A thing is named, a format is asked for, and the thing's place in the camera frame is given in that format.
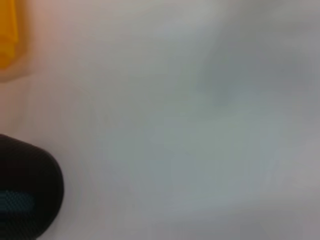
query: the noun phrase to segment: white backdrop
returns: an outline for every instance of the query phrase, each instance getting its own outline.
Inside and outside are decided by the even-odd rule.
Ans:
[[[318,239],[316,1],[27,3],[32,73],[0,85],[0,128],[64,173],[42,240]],[[222,217],[278,196],[296,221]]]

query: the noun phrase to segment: yellow object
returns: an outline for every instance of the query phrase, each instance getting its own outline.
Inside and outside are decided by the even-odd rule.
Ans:
[[[0,0],[0,70],[16,59],[19,42],[15,0]]]

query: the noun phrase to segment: orange object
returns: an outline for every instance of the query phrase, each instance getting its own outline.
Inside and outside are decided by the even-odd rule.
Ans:
[[[19,42],[15,0],[0,0],[0,70],[16,59]]]

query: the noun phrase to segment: black rounded object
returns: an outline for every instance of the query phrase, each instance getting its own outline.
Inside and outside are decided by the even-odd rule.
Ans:
[[[64,196],[57,161],[46,151],[0,134],[0,239],[34,240],[56,218]]]

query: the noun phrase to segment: black cap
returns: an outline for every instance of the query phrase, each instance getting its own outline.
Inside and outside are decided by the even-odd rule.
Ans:
[[[45,150],[0,134],[0,239],[34,240],[56,218],[64,196],[57,161]]]

